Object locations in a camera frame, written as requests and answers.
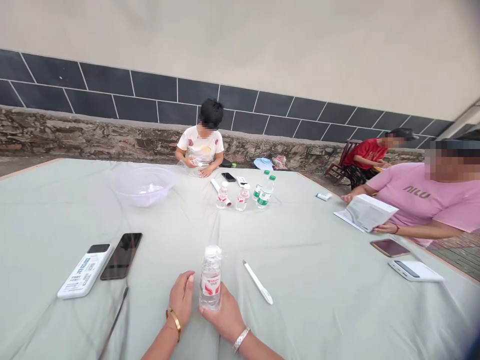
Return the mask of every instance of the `red shirt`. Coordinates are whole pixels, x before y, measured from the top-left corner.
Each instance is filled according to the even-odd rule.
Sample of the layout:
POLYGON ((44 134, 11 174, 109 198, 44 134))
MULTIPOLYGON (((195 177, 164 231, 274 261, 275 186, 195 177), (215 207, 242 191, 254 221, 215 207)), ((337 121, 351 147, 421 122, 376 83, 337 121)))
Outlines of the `red shirt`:
POLYGON ((342 166, 356 166, 360 169, 368 170, 372 168, 372 165, 367 165, 363 164, 360 162, 354 161, 354 156, 358 155, 361 156, 364 159, 377 162, 380 159, 383 159, 385 157, 385 154, 387 153, 388 148, 386 147, 381 147, 377 143, 378 139, 368 139, 365 140, 364 142, 361 142, 358 144, 350 153, 345 157, 345 160, 343 160, 342 166))

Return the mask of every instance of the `light green tablecloth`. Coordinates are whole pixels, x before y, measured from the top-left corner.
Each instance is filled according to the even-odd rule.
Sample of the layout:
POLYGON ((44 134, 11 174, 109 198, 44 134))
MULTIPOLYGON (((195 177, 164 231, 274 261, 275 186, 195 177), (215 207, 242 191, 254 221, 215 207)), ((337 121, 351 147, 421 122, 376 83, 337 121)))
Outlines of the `light green tablecloth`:
MULTIPOLYGON (((411 283, 334 211, 327 191, 295 172, 275 171, 265 210, 215 207, 209 179, 187 176, 150 208, 121 202, 113 173, 142 164, 63 159, 0 181, 0 359, 97 359, 125 287, 127 300, 106 359, 139 359, 165 321, 178 274, 199 271, 208 244, 222 247, 222 280, 245 322, 286 359, 461 359, 479 325, 480 287, 404 239, 445 278, 411 283), (90 245, 116 245, 123 233, 143 239, 125 280, 100 281, 84 298, 56 293, 90 245), (268 289, 268 305, 245 271, 268 289)), ((218 169, 212 175, 221 182, 218 169)), ((252 185, 262 171, 228 169, 252 185)), ((230 199, 240 190, 229 186, 230 199)), ((234 359, 231 345, 194 310, 173 359, 234 359)))

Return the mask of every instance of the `plastic bowl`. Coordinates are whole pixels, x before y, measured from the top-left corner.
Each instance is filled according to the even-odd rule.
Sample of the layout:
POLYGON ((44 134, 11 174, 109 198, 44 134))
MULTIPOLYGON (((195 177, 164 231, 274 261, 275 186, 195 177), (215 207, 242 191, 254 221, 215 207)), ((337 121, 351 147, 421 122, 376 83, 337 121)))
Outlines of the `plastic bowl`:
POLYGON ((113 190, 122 199, 139 208, 149 207, 165 199, 174 185, 174 174, 157 166, 124 170, 117 173, 112 181, 113 190))

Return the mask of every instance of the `black patterned pants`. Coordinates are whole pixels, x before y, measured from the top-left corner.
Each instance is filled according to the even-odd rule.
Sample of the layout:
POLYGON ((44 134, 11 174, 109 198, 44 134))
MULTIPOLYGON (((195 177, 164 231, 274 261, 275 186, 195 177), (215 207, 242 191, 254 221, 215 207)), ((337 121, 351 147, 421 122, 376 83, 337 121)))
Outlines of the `black patterned pants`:
POLYGON ((343 171, 345 172, 345 177, 350 180, 350 187, 352 190, 365 184, 367 180, 370 180, 378 174, 373 168, 364 170, 353 165, 344 166, 343 171))

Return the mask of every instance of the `stone ledge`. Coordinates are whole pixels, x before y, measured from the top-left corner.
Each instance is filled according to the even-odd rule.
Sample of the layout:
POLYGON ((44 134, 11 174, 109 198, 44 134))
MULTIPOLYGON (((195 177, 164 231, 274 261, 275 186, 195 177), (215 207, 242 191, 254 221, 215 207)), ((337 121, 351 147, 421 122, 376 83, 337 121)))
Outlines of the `stone ledge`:
MULTIPOLYGON (((160 163, 175 159, 175 144, 187 127, 0 106, 0 155, 160 163)), ((249 168, 255 158, 285 155, 289 169, 325 171, 344 148, 340 143, 220 132, 225 157, 249 168)), ((393 149, 386 159, 421 162, 424 151, 393 149)))

